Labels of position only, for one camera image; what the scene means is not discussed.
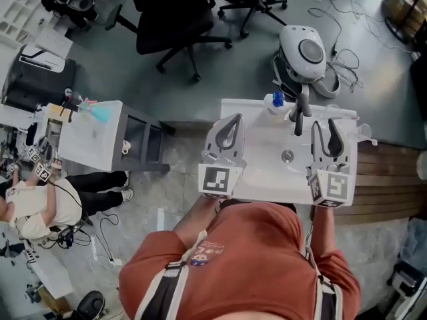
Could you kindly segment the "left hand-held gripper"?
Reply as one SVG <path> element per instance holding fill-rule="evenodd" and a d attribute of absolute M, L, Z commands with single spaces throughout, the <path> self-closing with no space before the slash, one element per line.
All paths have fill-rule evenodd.
<path fill-rule="evenodd" d="M 216 199 L 231 199 L 246 161 L 245 120 L 236 113 L 217 120 L 208 131 L 198 165 L 198 191 Z"/>

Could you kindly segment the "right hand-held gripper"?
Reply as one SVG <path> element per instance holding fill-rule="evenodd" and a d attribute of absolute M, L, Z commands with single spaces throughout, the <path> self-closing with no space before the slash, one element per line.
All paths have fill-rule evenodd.
<path fill-rule="evenodd" d="M 318 121 L 311 128 L 311 154 L 313 162 L 307 167 L 307 180 L 312 193 L 313 205 L 339 208 L 350 202 L 350 188 L 354 179 L 350 175 L 351 147 L 347 135 L 332 119 L 328 119 L 330 137 Z"/>

